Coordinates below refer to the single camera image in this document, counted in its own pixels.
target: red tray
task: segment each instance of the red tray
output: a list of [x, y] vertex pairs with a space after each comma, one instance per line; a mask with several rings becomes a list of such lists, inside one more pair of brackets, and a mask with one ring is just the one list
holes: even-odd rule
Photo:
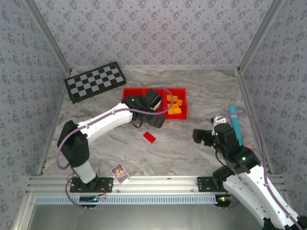
[[[182, 106], [180, 106], [181, 108], [181, 114], [173, 114], [170, 115], [167, 112], [165, 114], [163, 114], [165, 116], [166, 119], [182, 119], [182, 120], [186, 120], [188, 117], [188, 101], [187, 101], [187, 92], [186, 89], [184, 88], [167, 88], [168, 90], [171, 91], [171, 93], [174, 96], [177, 96], [178, 99], [182, 100]], [[123, 90], [123, 98], [133, 95], [133, 96], [137, 96], [137, 95], [145, 95], [147, 92], [149, 91], [149, 88], [124, 88]], [[157, 89], [156, 90], [158, 94], [160, 94], [163, 98], [162, 100], [162, 106], [160, 107], [159, 111], [163, 111], [167, 109], [167, 104], [170, 104], [170, 102], [168, 102], [166, 100], [166, 97], [168, 95], [168, 93], [165, 90], [162, 89]]]

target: wall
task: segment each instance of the wall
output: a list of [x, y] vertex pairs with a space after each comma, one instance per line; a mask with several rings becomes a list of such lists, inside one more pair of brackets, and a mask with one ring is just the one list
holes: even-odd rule
[[71, 68], [238, 66], [271, 0], [36, 0]]
[[307, 3], [287, 0], [244, 73], [276, 173], [307, 215]]
[[35, 175], [64, 72], [21, 0], [1, 1], [0, 229], [11, 229], [27, 175]]

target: red block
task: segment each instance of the red block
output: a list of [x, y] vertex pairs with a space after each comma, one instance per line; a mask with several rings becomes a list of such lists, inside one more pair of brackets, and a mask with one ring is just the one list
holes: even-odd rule
[[144, 134], [144, 137], [150, 142], [150, 143], [154, 143], [155, 141], [155, 137], [153, 135], [151, 135], [149, 132], [146, 132]]

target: black bracket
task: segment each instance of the black bracket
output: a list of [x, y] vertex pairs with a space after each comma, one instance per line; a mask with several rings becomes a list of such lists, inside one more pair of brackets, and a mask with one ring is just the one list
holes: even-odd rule
[[111, 193], [113, 188], [112, 177], [96, 177], [90, 183], [85, 184], [80, 178], [73, 178], [71, 193]]
[[200, 193], [204, 192], [226, 192], [224, 189], [218, 189], [213, 182], [212, 176], [197, 177], [197, 186]]

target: playing card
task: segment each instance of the playing card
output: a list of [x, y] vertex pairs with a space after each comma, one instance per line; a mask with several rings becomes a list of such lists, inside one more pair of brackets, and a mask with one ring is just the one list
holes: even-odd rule
[[124, 166], [122, 166], [121, 163], [112, 168], [111, 172], [113, 173], [113, 175], [116, 177], [116, 179], [120, 184], [130, 178], [128, 172], [125, 170]]

